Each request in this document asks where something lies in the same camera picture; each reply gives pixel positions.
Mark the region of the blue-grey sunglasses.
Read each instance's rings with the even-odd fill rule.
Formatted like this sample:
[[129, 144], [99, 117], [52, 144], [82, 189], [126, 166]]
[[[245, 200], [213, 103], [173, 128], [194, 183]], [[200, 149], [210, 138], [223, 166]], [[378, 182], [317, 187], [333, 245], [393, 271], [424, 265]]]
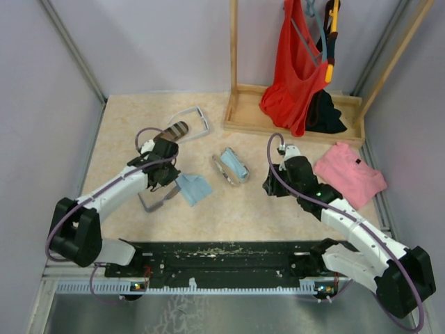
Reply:
[[152, 212], [155, 212], [156, 210], [158, 210], [159, 208], [161, 208], [166, 201], [173, 199], [180, 192], [180, 190], [181, 190], [180, 186], [178, 186], [178, 185], [174, 186], [169, 192], [167, 192], [164, 195], [164, 197], [161, 200], [155, 202], [152, 205], [147, 205], [146, 202], [144, 201], [143, 197], [140, 194], [138, 194], [138, 199], [139, 199], [143, 209], [147, 213], [152, 213]]

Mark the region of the map print glasses case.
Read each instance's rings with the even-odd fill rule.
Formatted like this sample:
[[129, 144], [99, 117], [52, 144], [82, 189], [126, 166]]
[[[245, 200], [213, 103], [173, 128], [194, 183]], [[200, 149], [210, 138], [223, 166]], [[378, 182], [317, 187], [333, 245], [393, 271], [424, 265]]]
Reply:
[[216, 167], [218, 168], [218, 170], [220, 171], [220, 173], [224, 176], [224, 178], [232, 185], [232, 186], [240, 186], [242, 184], [245, 184], [250, 177], [250, 171], [248, 177], [246, 178], [245, 181], [240, 181], [240, 179], [236, 176], [236, 174], [231, 171], [229, 169], [228, 166], [226, 166], [222, 161], [221, 161], [221, 154], [224, 152], [225, 150], [223, 150], [220, 154], [213, 154], [212, 155], [212, 160], [214, 162], [214, 164], [216, 165]]

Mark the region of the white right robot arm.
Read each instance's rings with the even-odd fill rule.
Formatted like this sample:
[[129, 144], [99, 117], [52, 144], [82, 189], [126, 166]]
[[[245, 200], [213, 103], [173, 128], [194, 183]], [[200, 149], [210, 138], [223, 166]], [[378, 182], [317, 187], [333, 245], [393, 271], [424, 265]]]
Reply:
[[340, 232], [354, 249], [324, 239], [313, 252], [311, 269], [341, 273], [371, 291], [392, 316], [402, 319], [437, 288], [429, 254], [388, 237], [357, 213], [333, 187], [318, 182], [304, 156], [269, 164], [263, 188], [269, 196], [293, 196], [301, 208]]

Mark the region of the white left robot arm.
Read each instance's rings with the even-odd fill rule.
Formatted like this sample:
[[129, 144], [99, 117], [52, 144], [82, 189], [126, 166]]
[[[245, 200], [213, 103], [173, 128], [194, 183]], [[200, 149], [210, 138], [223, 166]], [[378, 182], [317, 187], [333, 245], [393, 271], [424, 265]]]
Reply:
[[77, 199], [62, 198], [56, 203], [45, 244], [45, 254], [53, 262], [117, 264], [130, 276], [144, 267], [144, 258], [128, 241], [105, 239], [101, 224], [122, 204], [146, 189], [167, 186], [180, 174], [173, 161], [179, 146], [160, 138], [150, 149], [132, 159], [111, 180]]

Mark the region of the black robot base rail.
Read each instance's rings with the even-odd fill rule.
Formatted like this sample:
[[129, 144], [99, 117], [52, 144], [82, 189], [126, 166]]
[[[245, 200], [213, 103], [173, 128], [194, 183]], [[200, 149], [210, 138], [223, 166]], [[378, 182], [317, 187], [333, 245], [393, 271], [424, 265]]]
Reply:
[[279, 289], [299, 288], [302, 280], [332, 277], [352, 278], [374, 291], [394, 261], [371, 242], [370, 252], [347, 242], [247, 241], [247, 242], [128, 242], [119, 240], [116, 255], [99, 257], [102, 240], [88, 244], [68, 241], [60, 254], [80, 267], [98, 264], [107, 278], [134, 280], [130, 291], [187, 288]]

